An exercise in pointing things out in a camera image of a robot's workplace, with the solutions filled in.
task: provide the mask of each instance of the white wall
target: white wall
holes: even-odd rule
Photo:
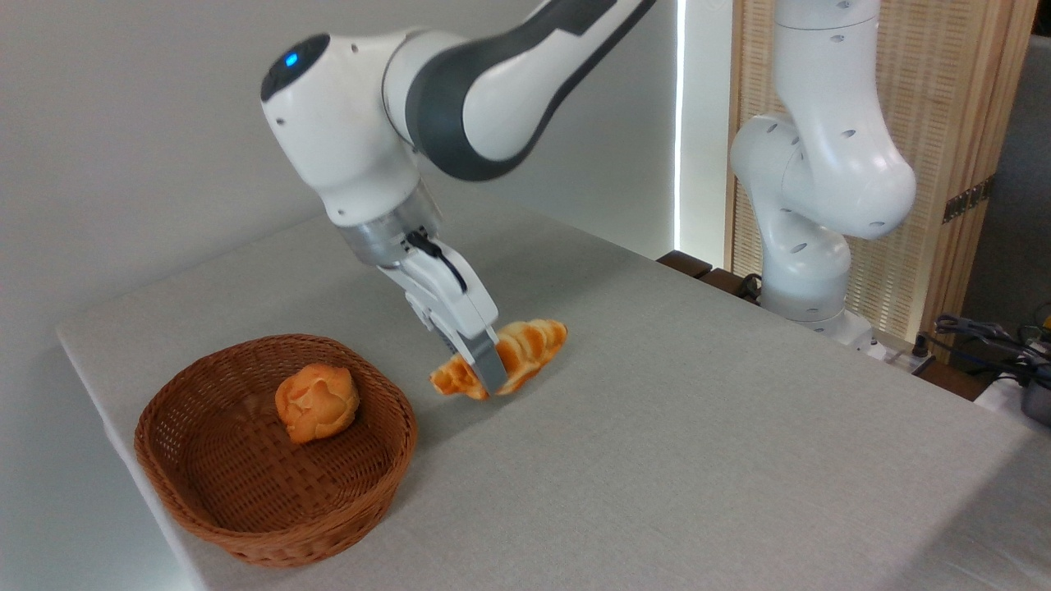
[[[317,30],[478,36],[533,6],[0,6],[0,589],[185,587],[54,325],[322,211],[260,114],[270,61]],[[659,2],[493,192],[646,256],[668,250],[674,19],[675,3]]]
[[[725,266],[733,0],[683,0],[678,248]]]

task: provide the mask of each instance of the basket rim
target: basket rim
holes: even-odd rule
[[[156,407],[160,406],[171,395],[171,392],[176,390],[173,387],[180,380],[184,379],[187,373],[191,370],[199,368],[202,365],[211,362],[212,358],[222,353],[228,353],[233,351],[240,351],[241,349],[250,350],[254,347],[265,345],[272,342],[281,341],[311,341],[318,344],[331,346],[343,353],[349,353],[351,361],[353,362],[351,369],[353,372],[355,369],[362,367],[372,370],[379,378],[386,391],[393,395],[397,402],[397,406],[401,411],[405,421],[403,423],[404,432],[400,440],[401,446],[395,450],[394,458],[391,464],[391,468],[373,485],[368,492],[362,495],[351,497],[344,503],[332,505],[332,511],[306,519],[295,525],[292,525],[283,529],[274,529],[261,532],[248,532],[248,531],[238,531],[227,529],[218,526],[213,523],[209,523],[203,519],[195,511],[192,511],[187,504],[183,501],[182,496],[179,495],[172,487],[169,486],[170,480],[168,478],[165,471],[160,467],[157,456],[153,453],[152,446],[146,441],[146,433],[153,424],[153,413],[148,412]],[[359,514],[363,509],[375,505],[375,500],[369,497],[369,492],[376,490],[389,490],[386,494],[393,494],[401,478],[405,476],[406,471],[409,468],[409,464],[412,461],[412,454],[416,447],[416,419],[412,411],[412,406],[409,404],[405,392],[401,391],[393,382],[391,382],[386,375],[384,375],[378,369],[372,364],[366,361],[362,355],[355,352],[350,347],[347,347],[343,343],[330,339],[328,337],[320,337],[315,334],[307,333],[287,333],[287,334],[271,334],[267,337],[261,337],[259,339],[252,339],[250,341],[245,341],[225,347],[223,349],[213,351],[204,355],[193,363],[189,364],[183,368],[179,373],[172,376],[158,393],[150,400],[150,402],[143,409],[139,417],[139,424],[135,431],[135,451],[139,458],[139,464],[146,472],[147,478],[153,485],[153,488],[159,493],[158,496],[161,497],[161,502],[168,508],[172,517],[176,518],[183,527],[190,529],[192,533],[200,535],[201,537],[213,542],[214,539],[253,539],[253,538],[268,538],[276,535],[283,536],[286,541],[294,543],[296,538],[307,539],[309,537],[316,536],[320,533],[325,533],[339,529],[350,521],[353,516]],[[318,529],[318,526],[328,525],[328,527],[323,527]]]

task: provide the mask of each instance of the light strip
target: light strip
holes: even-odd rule
[[[675,209],[673,213],[673,244],[676,250],[682,249],[682,96],[685,86],[686,70],[686,0],[678,0],[676,15],[676,47],[675,47],[675,178],[673,193]]]

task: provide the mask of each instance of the pastry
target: pastry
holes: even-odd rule
[[[295,444],[343,431],[354,420],[359,402],[350,371],[322,363],[282,382],[274,395],[277,415]]]
[[[496,333],[499,338],[496,352],[503,362],[508,381],[495,393],[510,394],[539,373],[540,369],[562,348],[568,333],[564,324],[542,319],[513,322],[501,328]],[[431,373],[431,384],[442,394],[462,392],[475,400],[489,398],[489,393],[478,382],[471,366],[459,353]]]

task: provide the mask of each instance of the dark gray wall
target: dark gray wall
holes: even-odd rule
[[[1032,37],[964,315],[1009,330],[1051,300],[1051,38]],[[1045,315],[1051,308],[1045,309]]]

